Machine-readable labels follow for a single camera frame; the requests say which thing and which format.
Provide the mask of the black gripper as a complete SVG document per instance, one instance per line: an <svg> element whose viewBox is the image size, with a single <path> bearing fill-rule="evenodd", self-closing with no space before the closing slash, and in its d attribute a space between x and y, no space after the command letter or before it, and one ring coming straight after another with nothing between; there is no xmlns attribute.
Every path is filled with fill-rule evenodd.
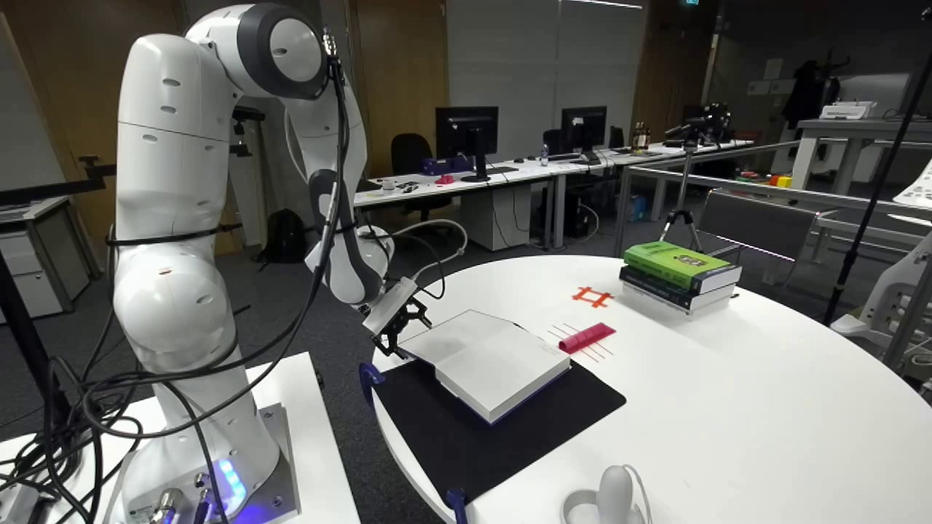
<svg viewBox="0 0 932 524"><path fill-rule="evenodd" d="M398 334L410 321L427 325L427 308L415 298L420 286L401 277L383 298L373 300L364 316L364 330L373 334L383 354L398 349Z"/></svg>

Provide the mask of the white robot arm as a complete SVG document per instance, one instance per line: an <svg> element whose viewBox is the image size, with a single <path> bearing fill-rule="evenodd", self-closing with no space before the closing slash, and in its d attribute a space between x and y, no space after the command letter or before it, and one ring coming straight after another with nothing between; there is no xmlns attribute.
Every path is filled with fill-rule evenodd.
<svg viewBox="0 0 932 524"><path fill-rule="evenodd" d="M392 239L356 222L366 136L322 24L286 2L235 2L181 36L130 44L115 117L114 308L169 431L126 465L121 506L165 498L239 512L281 461L246 394L214 232L226 197L232 108L276 100L303 153L322 239L305 264L391 337L415 283L391 280Z"/></svg>

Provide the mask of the white robot base platform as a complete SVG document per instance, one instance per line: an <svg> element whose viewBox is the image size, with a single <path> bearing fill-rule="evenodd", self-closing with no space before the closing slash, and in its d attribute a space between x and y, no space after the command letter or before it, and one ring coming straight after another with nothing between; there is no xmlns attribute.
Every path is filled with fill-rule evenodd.
<svg viewBox="0 0 932 524"><path fill-rule="evenodd" d="M254 388L254 399L286 464L244 506L254 509L244 524L360 524L311 357L281 357ZM163 427L153 399L133 401L129 417L146 431ZM11 461L29 439L31 433L2 436L0 458ZM102 524L121 524L118 501L110 503L118 488L118 474L102 488Z"/></svg>

